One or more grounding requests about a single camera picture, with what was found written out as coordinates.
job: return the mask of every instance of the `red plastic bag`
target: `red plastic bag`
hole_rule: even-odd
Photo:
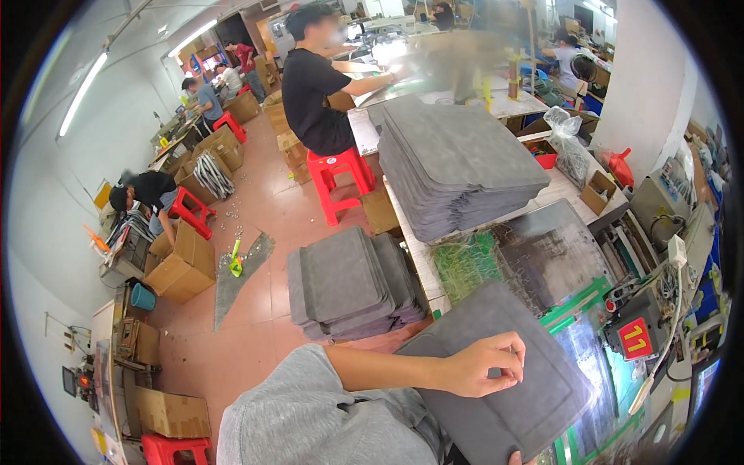
[[[625,157],[627,157],[629,153],[630,147],[625,149],[625,152],[612,153],[612,155],[609,157],[609,169],[612,171],[612,174],[615,175],[615,178],[618,179],[620,184],[623,185],[623,187],[635,187],[633,185],[633,172],[630,170],[630,167],[625,162]]]

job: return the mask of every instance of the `man in blue shirt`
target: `man in blue shirt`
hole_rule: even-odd
[[[206,86],[202,80],[187,77],[181,84],[181,89],[189,91],[190,94],[196,94],[204,122],[209,129],[212,129],[214,123],[222,117],[222,107],[219,105],[212,86]]]

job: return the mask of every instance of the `black cap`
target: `black cap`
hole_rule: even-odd
[[[126,211],[126,187],[114,187],[109,192],[109,203],[119,213]]]

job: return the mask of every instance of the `red plastic stool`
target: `red plastic stool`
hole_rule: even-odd
[[[359,195],[363,196],[374,190],[375,177],[372,170],[367,166],[367,162],[359,156],[356,147],[351,147],[343,153],[332,157],[317,156],[312,151],[307,151],[307,168],[310,171],[312,182],[315,183],[315,189],[318,191],[318,197],[321,200],[321,207],[326,215],[326,221],[329,226],[338,225],[336,212],[347,208],[359,207],[359,199],[346,199],[340,202],[332,202],[330,191],[336,187],[334,175],[350,171],[354,177],[356,188],[359,189]]]
[[[191,451],[196,465],[208,465],[206,449],[212,447],[208,437],[197,439],[172,439],[159,434],[142,435],[142,451],[147,465],[176,465],[173,454],[183,450]]]
[[[189,202],[196,204],[195,208],[189,209],[189,207],[184,205],[183,202],[186,196],[188,196]],[[209,214],[216,215],[217,212],[209,208],[207,205],[204,205],[201,200],[193,196],[193,194],[184,187],[179,186],[179,188],[176,189],[176,200],[170,207],[168,215],[178,215],[183,218],[185,222],[192,225],[193,228],[196,229],[196,232],[206,240],[212,238],[212,230],[207,228],[207,215]]]
[[[222,112],[222,117],[214,122],[214,124],[212,125],[212,129],[217,131],[217,129],[219,129],[219,127],[223,124],[227,124],[228,126],[230,126],[230,130],[233,132],[233,134],[235,134],[235,138],[241,144],[248,140],[248,138],[246,137],[246,130],[243,129],[243,127],[240,126],[237,121],[235,121],[235,118],[233,118],[230,112]]]

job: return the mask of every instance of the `man in red shirt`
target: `man in red shirt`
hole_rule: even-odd
[[[263,88],[261,79],[258,78],[256,62],[253,60],[254,48],[246,44],[228,42],[225,44],[225,50],[231,51],[238,57],[240,60],[240,71],[246,74],[248,84],[251,86],[253,95],[256,96],[258,103],[262,103],[263,99],[266,98],[266,90]]]

